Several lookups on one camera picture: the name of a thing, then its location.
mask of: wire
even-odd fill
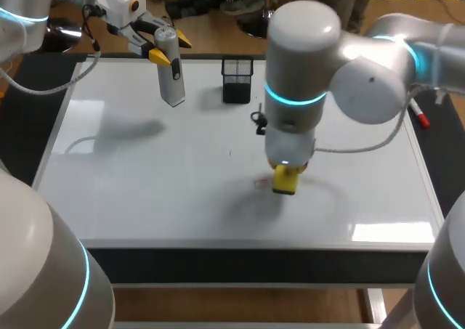
[[[317,147],[315,151],[319,151],[321,153],[367,153],[369,151],[377,150],[380,149],[386,145],[388,145],[399,133],[400,127],[402,126],[402,123],[404,121],[404,116],[407,113],[408,105],[410,104],[410,101],[416,97],[419,93],[428,91],[430,90],[430,86],[417,86],[416,88],[412,89],[407,96],[407,100],[405,101],[405,104],[402,108],[402,111],[400,111],[399,118],[397,119],[397,123],[392,130],[391,134],[383,141],[380,142],[377,145],[369,146],[369,147],[362,147],[360,149],[342,149],[342,150],[335,150],[335,149],[325,149],[325,148],[320,148]]]
[[[172,26],[173,28],[176,28],[176,26],[174,26],[174,21],[172,20],[171,17],[169,17],[169,16],[167,16],[167,15],[164,15],[164,16],[161,17],[161,19],[168,19],[168,20],[171,22],[171,26]]]
[[[9,67],[5,70],[5,73],[9,73],[11,69],[13,69],[13,62],[10,60]]]
[[[85,70],[81,75],[77,76],[76,78],[72,79],[71,81],[69,81],[67,84],[63,84],[62,86],[58,86],[56,88],[53,88],[53,89],[48,89],[46,91],[35,91],[33,89],[29,89],[29,88],[26,88],[26,87],[23,87],[21,86],[18,82],[16,82],[15,80],[13,80],[11,77],[8,76],[8,74],[0,68],[0,76],[3,77],[5,79],[6,82],[8,82],[10,85],[12,85],[13,87],[15,87],[16,89],[22,91],[22,92],[25,92],[25,93],[28,93],[28,94],[32,94],[32,95],[50,95],[50,94],[55,94],[55,93],[58,93],[58,92],[61,92],[65,89],[67,89],[68,87],[71,87],[72,85],[74,84],[77,84],[80,80],[82,80],[84,77],[86,77],[87,75],[90,74],[90,72],[92,70],[94,70],[95,68],[95,65],[97,65],[99,59],[100,59],[100,56],[102,55],[102,53],[100,51],[96,52],[95,56],[94,56],[94,61],[92,62],[92,64],[87,68],[87,70]]]
[[[72,142],[70,146],[68,146],[65,150],[65,155],[69,155],[69,153],[71,152],[71,150],[76,147],[77,145],[83,143],[83,142],[88,142],[90,140],[96,140],[96,136],[92,136],[92,137],[84,137],[84,138],[80,138],[80,139],[77,139],[76,141]]]
[[[455,21],[456,23],[460,24],[460,25],[465,25],[465,22],[463,20],[460,20],[458,19],[451,11],[450,11],[450,8],[449,6],[444,2],[444,0],[436,0],[437,2],[440,3],[440,5],[442,6],[442,8],[445,10],[445,12],[447,13],[447,15],[449,16],[449,18],[453,21]]]
[[[90,8],[90,11],[88,12],[87,15],[86,15],[86,8]],[[48,89],[46,91],[36,91],[36,90],[29,89],[29,88],[26,88],[24,86],[21,86],[13,78],[9,77],[8,73],[6,71],[4,71],[2,68],[0,68],[0,76],[2,78],[4,78],[5,81],[8,82],[11,86],[15,87],[16,89],[18,89],[18,90],[20,90],[22,92],[32,94],[32,95],[50,95],[50,94],[55,94],[55,93],[61,92],[61,91],[65,90],[65,89],[71,87],[72,85],[77,84],[80,80],[82,80],[84,77],[89,75],[90,72],[92,70],[94,70],[95,66],[99,62],[99,59],[100,59],[100,56],[102,55],[102,52],[100,51],[100,46],[99,46],[97,40],[94,39],[94,37],[92,35],[92,32],[90,31],[90,27],[89,27],[89,24],[87,23],[87,19],[89,19],[89,17],[91,17],[91,16],[99,16],[102,13],[99,12],[95,7],[93,7],[91,5],[88,5],[88,4],[85,4],[82,7],[82,14],[83,14],[83,18],[84,18],[83,32],[90,37],[90,39],[92,41],[92,47],[94,48],[94,51],[95,51],[95,55],[94,55],[94,61],[92,62],[92,64],[81,75],[73,78],[71,81],[69,81],[66,84],[63,84],[62,86],[58,86],[58,87],[55,87],[53,89]],[[15,55],[22,53],[23,50],[24,50],[24,47],[25,47],[25,43],[26,43],[27,33],[26,33],[26,30],[25,30],[25,26],[19,20],[17,20],[17,21],[19,22],[19,24],[21,24],[21,26],[23,28],[23,48],[19,52],[15,52],[14,54],[11,54],[11,56],[8,57],[9,60],[12,59]]]

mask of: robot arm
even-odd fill
[[[465,92],[465,28],[408,15],[378,19],[367,36],[341,31],[324,4],[281,7],[269,28],[265,147],[276,192],[294,194],[315,151],[315,127],[328,94],[366,124],[394,118],[412,84]]]
[[[93,6],[101,11],[100,18],[108,24],[108,30],[128,40],[131,52],[157,64],[170,65],[170,59],[155,44],[139,32],[155,35],[158,29],[175,31],[164,20],[152,16],[146,8],[146,0],[68,0],[79,6]],[[191,44],[178,30],[175,31],[180,47],[190,48]]]
[[[47,27],[51,0],[0,0],[0,63],[13,56],[37,50],[43,41]],[[149,59],[158,66],[160,93],[171,106],[185,100],[184,80],[179,48],[191,44],[179,31],[167,22],[152,16],[146,10],[146,0],[68,0],[82,6],[83,16],[92,15],[104,20],[108,30],[123,36],[130,51]],[[139,33],[149,33],[153,42]],[[96,50],[94,63],[70,83],[49,91],[33,91],[16,84],[5,72],[0,75],[11,85],[24,92],[45,95],[68,88],[87,75],[96,65],[100,48],[92,37]]]

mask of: floor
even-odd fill
[[[465,1],[447,1],[449,10],[465,20]],[[164,15],[163,5],[149,1],[154,15]],[[435,0],[372,0],[365,27],[386,13],[403,12],[438,22],[451,19]],[[61,4],[52,16],[81,22],[79,8]],[[110,35],[99,20],[91,28],[104,53],[126,52],[126,41]],[[267,42],[241,33],[232,17],[211,12],[202,17],[176,21],[176,26],[193,43],[189,53],[264,54]],[[74,52],[91,52],[89,41],[82,41]],[[20,58],[14,61],[14,73]],[[7,85],[0,80],[0,92]],[[465,98],[454,97],[456,109],[465,125]],[[389,311],[403,295],[403,290],[385,290]],[[349,289],[278,290],[278,289],[117,289],[117,320],[120,321],[240,321],[240,322],[362,322],[360,292]]]

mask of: white table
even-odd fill
[[[87,248],[429,250],[443,217],[408,118],[383,149],[315,154],[297,194],[276,195],[249,120],[264,99],[264,62],[240,106],[222,104],[219,60],[185,60],[183,70],[176,108],[143,60],[102,60],[67,93],[33,187]],[[318,146],[372,145],[394,124],[355,123],[329,97]]]

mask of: red marker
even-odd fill
[[[421,111],[421,108],[419,105],[416,103],[415,99],[412,98],[410,101],[410,107],[412,108],[413,112],[416,115],[416,118],[418,119],[418,122],[420,122],[421,126],[424,129],[429,128],[429,119],[426,117],[426,115]]]

